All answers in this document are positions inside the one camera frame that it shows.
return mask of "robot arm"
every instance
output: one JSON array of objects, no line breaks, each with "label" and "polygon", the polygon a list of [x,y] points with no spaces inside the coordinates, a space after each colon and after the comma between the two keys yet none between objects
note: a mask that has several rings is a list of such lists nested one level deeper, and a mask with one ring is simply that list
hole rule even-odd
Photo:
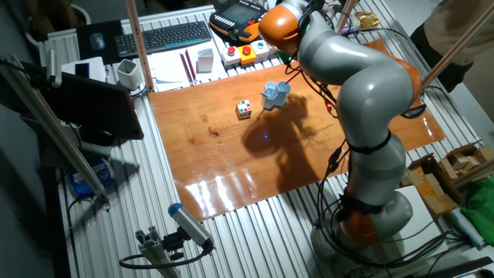
[{"label": "robot arm", "polygon": [[351,175],[337,215],[338,234],[347,237],[342,242],[375,245],[412,215],[408,200],[394,190],[405,154],[388,125],[418,99],[420,75],[406,62],[337,35],[319,11],[308,8],[307,2],[287,0],[264,16],[259,32],[282,51],[298,50],[300,68],[311,78],[341,85],[337,112],[350,146]]}]

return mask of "monitor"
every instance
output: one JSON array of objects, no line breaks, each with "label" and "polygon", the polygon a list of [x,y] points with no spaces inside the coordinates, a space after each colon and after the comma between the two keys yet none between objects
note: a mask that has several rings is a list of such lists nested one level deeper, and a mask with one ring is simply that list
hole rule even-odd
[{"label": "monitor", "polygon": [[[22,65],[32,74],[46,76],[45,67]],[[0,104],[21,114],[29,112],[2,75],[0,90]],[[104,132],[124,140],[144,137],[129,91],[122,86],[63,73],[59,88],[40,92],[60,120],[80,125],[86,134]]]}]

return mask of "person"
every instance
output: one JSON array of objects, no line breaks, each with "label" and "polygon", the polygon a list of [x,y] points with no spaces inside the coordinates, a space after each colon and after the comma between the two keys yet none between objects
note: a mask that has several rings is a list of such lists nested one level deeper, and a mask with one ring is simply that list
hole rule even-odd
[{"label": "person", "polygon": [[[432,68],[459,41],[494,0],[443,0],[411,35]],[[494,20],[445,67],[438,78],[448,92],[463,82],[475,58],[494,46]]]}]

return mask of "white box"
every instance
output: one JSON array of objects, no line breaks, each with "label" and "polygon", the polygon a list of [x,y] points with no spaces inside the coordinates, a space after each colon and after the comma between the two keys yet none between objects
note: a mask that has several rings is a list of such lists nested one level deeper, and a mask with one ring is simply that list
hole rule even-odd
[{"label": "white box", "polygon": [[264,40],[259,40],[251,43],[252,50],[255,53],[255,62],[261,63],[268,59],[269,46]]}]

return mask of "mouse pad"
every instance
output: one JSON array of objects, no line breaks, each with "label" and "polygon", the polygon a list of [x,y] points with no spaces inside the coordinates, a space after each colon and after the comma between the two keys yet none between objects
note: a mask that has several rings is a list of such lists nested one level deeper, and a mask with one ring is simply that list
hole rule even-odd
[{"label": "mouse pad", "polygon": [[[122,60],[117,55],[117,48],[113,39],[115,36],[123,34],[120,20],[89,24],[77,28],[76,31],[77,42],[79,43],[80,59],[89,59],[101,56],[103,58],[104,65],[118,63]],[[99,51],[91,48],[90,37],[95,32],[100,32],[103,35],[103,40],[105,42],[105,48]]]}]

